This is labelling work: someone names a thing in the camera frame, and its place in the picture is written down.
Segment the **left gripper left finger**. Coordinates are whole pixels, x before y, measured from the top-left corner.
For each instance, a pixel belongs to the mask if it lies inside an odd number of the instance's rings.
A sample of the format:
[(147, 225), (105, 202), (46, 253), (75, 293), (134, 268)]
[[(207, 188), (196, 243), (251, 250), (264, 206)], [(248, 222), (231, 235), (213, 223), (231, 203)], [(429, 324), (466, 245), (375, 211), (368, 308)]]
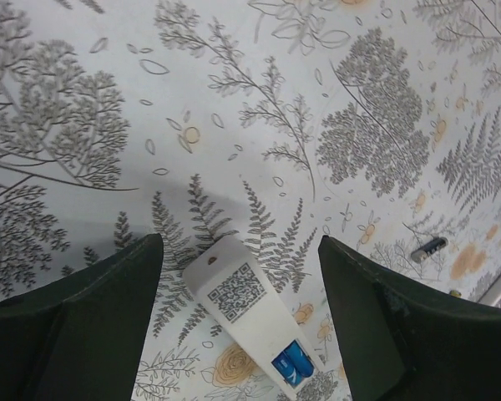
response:
[(0, 400), (129, 400), (164, 255), (149, 234), (0, 302)]

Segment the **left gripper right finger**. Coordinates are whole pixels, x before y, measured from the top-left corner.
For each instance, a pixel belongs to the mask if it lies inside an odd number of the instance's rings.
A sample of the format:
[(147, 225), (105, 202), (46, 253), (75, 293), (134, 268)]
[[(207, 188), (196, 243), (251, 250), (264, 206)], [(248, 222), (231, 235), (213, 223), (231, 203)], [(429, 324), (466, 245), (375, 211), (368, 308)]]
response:
[(355, 400), (501, 400), (501, 309), (428, 287), (330, 236), (321, 274)]

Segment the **blue battery vertical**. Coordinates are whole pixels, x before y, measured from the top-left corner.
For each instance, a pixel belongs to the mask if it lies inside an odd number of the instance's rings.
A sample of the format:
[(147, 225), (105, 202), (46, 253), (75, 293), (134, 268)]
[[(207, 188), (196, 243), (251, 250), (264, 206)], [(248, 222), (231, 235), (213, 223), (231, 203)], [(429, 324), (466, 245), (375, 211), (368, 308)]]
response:
[(309, 378), (314, 373), (314, 366), (310, 358), (297, 341), (293, 341), (286, 349), (286, 356), (291, 360), (296, 371), (303, 377)]

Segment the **blue battery horizontal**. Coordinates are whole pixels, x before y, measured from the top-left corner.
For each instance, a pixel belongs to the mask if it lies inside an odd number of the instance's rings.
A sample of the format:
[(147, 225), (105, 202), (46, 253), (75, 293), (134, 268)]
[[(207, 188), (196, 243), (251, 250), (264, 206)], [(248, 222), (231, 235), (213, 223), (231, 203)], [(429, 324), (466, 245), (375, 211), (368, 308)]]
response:
[(284, 353), (280, 353), (273, 361), (272, 365), (276, 371), (282, 376), (283, 380), (289, 384), (292, 388), (297, 387), (301, 381), (302, 376), (296, 370), (295, 365), (289, 359), (289, 357)]

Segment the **white remote control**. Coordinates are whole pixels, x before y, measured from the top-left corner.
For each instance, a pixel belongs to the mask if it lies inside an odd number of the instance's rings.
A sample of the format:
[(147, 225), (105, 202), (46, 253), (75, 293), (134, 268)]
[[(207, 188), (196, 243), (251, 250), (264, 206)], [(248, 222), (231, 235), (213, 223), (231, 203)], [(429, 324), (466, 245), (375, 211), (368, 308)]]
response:
[[(183, 270), (194, 299), (290, 400), (324, 369), (314, 347), (290, 314), (251, 251), (236, 237), (225, 236)], [(292, 388), (272, 361), (297, 341), (314, 373)]]

